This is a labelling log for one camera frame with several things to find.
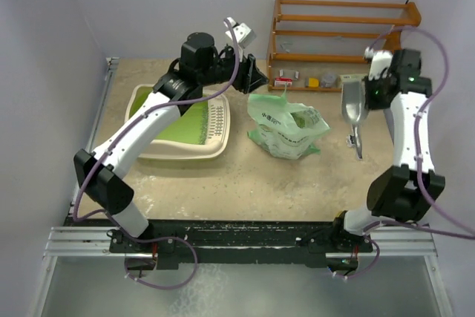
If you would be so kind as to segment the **silver metal scoop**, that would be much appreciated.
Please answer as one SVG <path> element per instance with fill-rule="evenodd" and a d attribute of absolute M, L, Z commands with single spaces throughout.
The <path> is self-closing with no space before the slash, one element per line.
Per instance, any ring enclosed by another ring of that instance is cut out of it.
<path fill-rule="evenodd" d="M 341 92 L 341 114 L 352 130 L 353 147 L 358 159 L 362 159 L 361 126 L 367 119 L 369 110 L 363 82 L 344 82 Z"/>

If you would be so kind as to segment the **black white bag sealing strip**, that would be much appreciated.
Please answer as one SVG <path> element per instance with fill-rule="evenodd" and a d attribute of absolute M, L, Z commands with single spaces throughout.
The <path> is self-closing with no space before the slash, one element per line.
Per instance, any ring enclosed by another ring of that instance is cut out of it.
<path fill-rule="evenodd" d="M 354 143 L 353 143 L 353 136 L 352 135 L 348 135 L 347 138 L 346 138 L 346 142 L 347 142 L 347 145 L 349 147 L 353 147 Z"/>

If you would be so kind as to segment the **green cat litter bag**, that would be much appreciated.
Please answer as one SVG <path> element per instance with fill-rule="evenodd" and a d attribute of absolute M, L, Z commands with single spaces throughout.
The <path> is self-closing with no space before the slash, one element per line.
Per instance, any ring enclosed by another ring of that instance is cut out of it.
<path fill-rule="evenodd" d="M 247 113 L 255 123 L 248 138 L 276 158 L 298 160 L 318 154 L 315 141 L 330 131 L 319 111 L 290 102 L 286 93 L 250 94 Z"/>

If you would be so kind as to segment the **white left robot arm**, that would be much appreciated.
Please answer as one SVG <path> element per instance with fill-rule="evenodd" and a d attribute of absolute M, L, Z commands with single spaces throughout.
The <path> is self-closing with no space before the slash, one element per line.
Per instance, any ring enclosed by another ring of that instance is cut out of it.
<path fill-rule="evenodd" d="M 190 34 L 182 44 L 180 56 L 169 65 L 132 118 L 92 152 L 80 149 L 73 157 L 79 184 L 75 202 L 88 195 L 98 203 L 101 212 L 125 231 L 127 244 L 137 252 L 150 248 L 154 233 L 133 202 L 133 189 L 123 180 L 134 161 L 193 104 L 206 101 L 204 87 L 225 83 L 249 94 L 268 82 L 258 70 L 256 58 L 243 53 L 255 39 L 254 31 L 238 24 L 226 35 L 232 44 L 217 50 L 210 34 Z"/>

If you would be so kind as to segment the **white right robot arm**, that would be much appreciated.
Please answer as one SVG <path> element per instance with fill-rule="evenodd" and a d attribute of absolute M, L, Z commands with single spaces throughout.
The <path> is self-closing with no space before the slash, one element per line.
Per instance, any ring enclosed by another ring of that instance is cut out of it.
<path fill-rule="evenodd" d="M 426 102 L 433 88 L 421 75 L 420 52 L 367 48 L 364 59 L 369 73 L 359 82 L 344 83 L 341 112 L 361 156 L 360 125 L 369 111 L 388 110 L 393 118 L 393 163 L 370 184 L 361 208 L 344 211 L 334 220 L 330 243 L 338 251 L 362 244 L 364 233 L 383 220 L 420 221 L 430 208 L 425 197 L 436 200 L 445 189 L 445 177 L 435 172 L 430 155 Z"/>

